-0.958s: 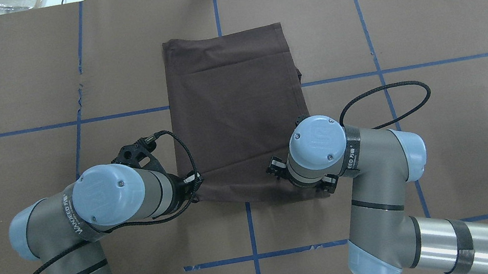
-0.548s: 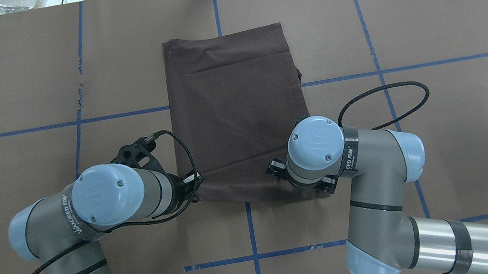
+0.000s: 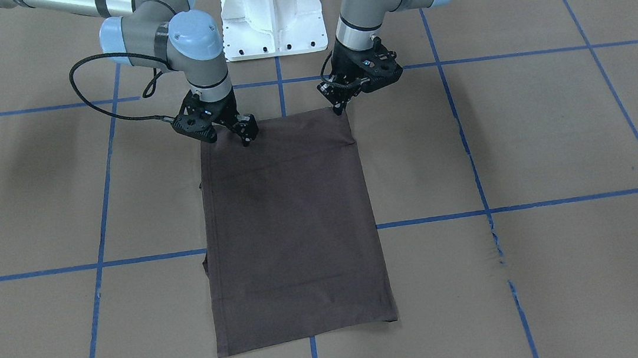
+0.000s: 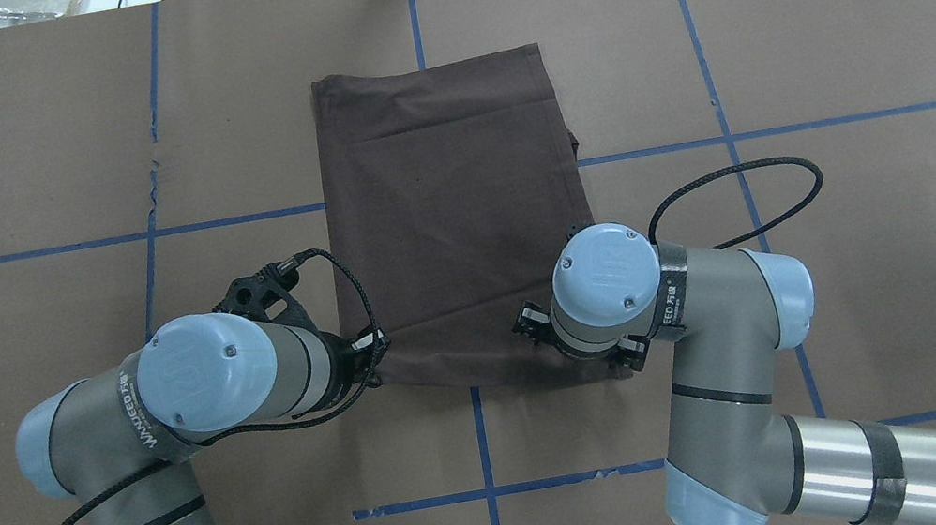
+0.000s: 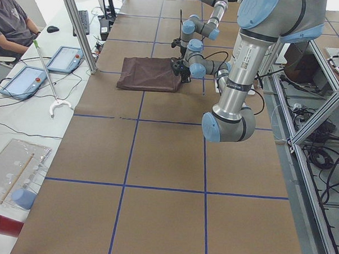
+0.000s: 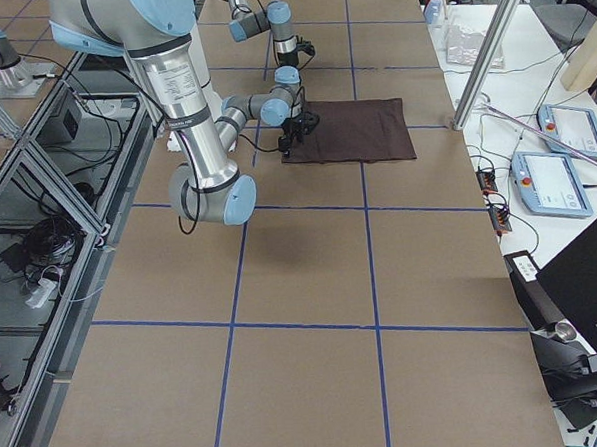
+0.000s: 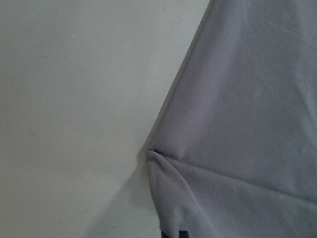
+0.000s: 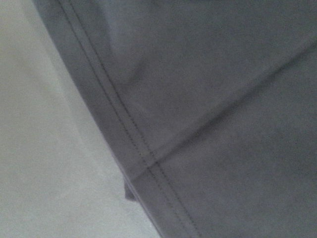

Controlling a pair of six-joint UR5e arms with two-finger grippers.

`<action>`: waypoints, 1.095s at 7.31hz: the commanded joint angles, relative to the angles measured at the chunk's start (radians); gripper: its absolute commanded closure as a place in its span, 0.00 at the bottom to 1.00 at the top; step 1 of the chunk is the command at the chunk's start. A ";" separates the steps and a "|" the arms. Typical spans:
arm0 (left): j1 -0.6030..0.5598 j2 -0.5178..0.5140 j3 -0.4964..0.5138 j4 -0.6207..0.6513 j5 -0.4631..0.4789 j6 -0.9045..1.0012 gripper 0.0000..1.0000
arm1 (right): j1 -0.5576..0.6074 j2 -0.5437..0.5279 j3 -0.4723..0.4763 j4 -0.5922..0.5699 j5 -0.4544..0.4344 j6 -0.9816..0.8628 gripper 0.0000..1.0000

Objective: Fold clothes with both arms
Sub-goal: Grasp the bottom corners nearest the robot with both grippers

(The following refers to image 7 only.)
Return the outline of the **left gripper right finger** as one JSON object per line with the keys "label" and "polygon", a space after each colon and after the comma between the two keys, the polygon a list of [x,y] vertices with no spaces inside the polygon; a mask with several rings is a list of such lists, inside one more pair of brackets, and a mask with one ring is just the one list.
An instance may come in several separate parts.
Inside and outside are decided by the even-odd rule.
{"label": "left gripper right finger", "polygon": [[179,238],[188,238],[188,231],[180,230],[179,231]]}

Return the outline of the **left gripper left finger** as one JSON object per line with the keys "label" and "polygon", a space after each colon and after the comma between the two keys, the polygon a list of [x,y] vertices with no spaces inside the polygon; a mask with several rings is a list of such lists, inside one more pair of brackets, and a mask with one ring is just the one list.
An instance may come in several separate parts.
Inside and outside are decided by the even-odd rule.
{"label": "left gripper left finger", "polygon": [[161,232],[161,238],[169,238],[169,236],[165,232]]}

